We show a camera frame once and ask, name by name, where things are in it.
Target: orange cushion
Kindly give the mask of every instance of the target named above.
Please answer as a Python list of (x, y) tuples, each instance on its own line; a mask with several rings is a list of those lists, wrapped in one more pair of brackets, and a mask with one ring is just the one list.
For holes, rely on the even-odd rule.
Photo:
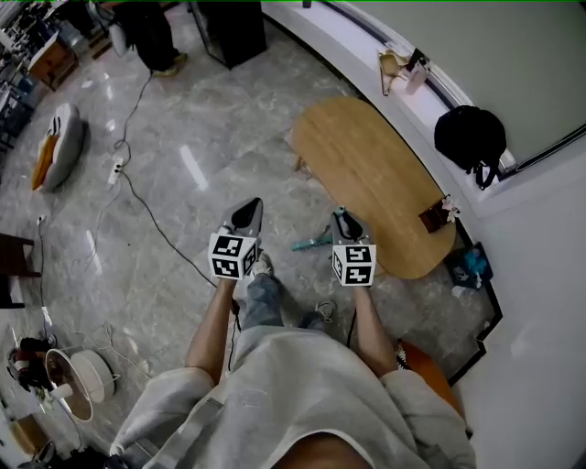
[(59, 136), (47, 136), (45, 138), (45, 143), (40, 150), (40, 156), (33, 171), (33, 191), (36, 191), (47, 177), (47, 171), (49, 171), (49, 166), (53, 162), (53, 151), (57, 145), (57, 140), (59, 140)]
[(403, 350), (405, 350), (405, 355), (407, 356), (407, 364), (409, 368), (420, 375), (428, 386), (436, 391), (438, 396), (454, 407), (456, 412), (464, 418), (464, 412), (460, 407), (460, 403), (452, 392), (448, 380), (443, 375), (440, 367), (436, 365), (428, 354), (418, 349), (415, 345), (410, 344), (407, 341), (401, 341), (401, 343), (403, 344)]

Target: hand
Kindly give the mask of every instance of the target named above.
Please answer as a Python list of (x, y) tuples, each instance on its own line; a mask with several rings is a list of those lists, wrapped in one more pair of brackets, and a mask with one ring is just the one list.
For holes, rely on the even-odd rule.
[(234, 278), (222, 278), (218, 279), (218, 289), (232, 289), (236, 288), (236, 283), (238, 280)]

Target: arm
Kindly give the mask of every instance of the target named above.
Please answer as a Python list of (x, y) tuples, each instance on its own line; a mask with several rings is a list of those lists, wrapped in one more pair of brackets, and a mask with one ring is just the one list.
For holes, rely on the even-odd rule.
[(202, 369), (212, 377), (216, 385), (222, 376), (228, 319), (235, 286), (236, 280), (220, 278), (203, 322), (191, 339), (185, 359), (186, 367)]
[(382, 377), (397, 370), (395, 349), (374, 308), (370, 292), (365, 287), (353, 288), (356, 303), (357, 354), (373, 371)]

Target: black cabinet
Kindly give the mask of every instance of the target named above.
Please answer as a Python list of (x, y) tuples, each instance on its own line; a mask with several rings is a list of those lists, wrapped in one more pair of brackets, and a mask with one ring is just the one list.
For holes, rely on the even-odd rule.
[(266, 50), (260, 2), (190, 2), (208, 53), (231, 69)]

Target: gray tile floor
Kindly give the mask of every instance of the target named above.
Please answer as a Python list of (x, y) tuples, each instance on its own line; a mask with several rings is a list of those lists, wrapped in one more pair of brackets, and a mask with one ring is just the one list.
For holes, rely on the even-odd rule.
[[(293, 171), (295, 155), (287, 141), (306, 106), (328, 96), (352, 95), (352, 88), (271, 25), (266, 25), (268, 51), (228, 71), (206, 54), (184, 5), (170, 10), (168, 18), (176, 47), (190, 59), (178, 77), (153, 79), (128, 126), (133, 158), (126, 172), (136, 191), (171, 241), (206, 271), (205, 249), (224, 209), (246, 197), (263, 198), (263, 248), (288, 291), (286, 321), (295, 323), (317, 300), (333, 297), (341, 310), (331, 334), (344, 340), (353, 307), (348, 290), (334, 280), (327, 249), (288, 250), (292, 242), (317, 234), (335, 204), (308, 172)], [(36, 220), (48, 216), (42, 225), (44, 299), (61, 344), (82, 344), (83, 334), (72, 331), (84, 331), (106, 346), (109, 323), (115, 347), (140, 368), (112, 350), (100, 351), (122, 378), (114, 399), (97, 406), (93, 421), (81, 429), (104, 448), (144, 387), (145, 374), (182, 365), (212, 294), (168, 248), (126, 182), (112, 188), (106, 183), (112, 156), (125, 157), (125, 149), (116, 152), (113, 145), (147, 76), (132, 51), (118, 58), (110, 50), (84, 62), (40, 103), (15, 150), (5, 157), (0, 184), (0, 232), (38, 241)], [(66, 101), (76, 104), (88, 122), (86, 148), (54, 194), (32, 192), (38, 141), (56, 106)], [(197, 163), (197, 177), (187, 171), (185, 158)], [(96, 236), (98, 253), (92, 257)], [(31, 260), (39, 268), (38, 243)], [(450, 288), (444, 266), (418, 280), (378, 278), (373, 288), (388, 332), (430, 353), (448, 376), (476, 352), (473, 337), (493, 315), (484, 292), (467, 291), (456, 299)], [(41, 328), (38, 280), (24, 279), (21, 289), (27, 308), (2, 312), (8, 323), (3, 357), (12, 343), (10, 328), (16, 335)], [(244, 306), (244, 288), (237, 293)], [(89, 339), (85, 345), (95, 349)], [(26, 399), (9, 379), (0, 371), (0, 389), (25, 413), (31, 404), (23, 404)], [(71, 423), (59, 410), (52, 417), (67, 435), (64, 441), (75, 444)]]

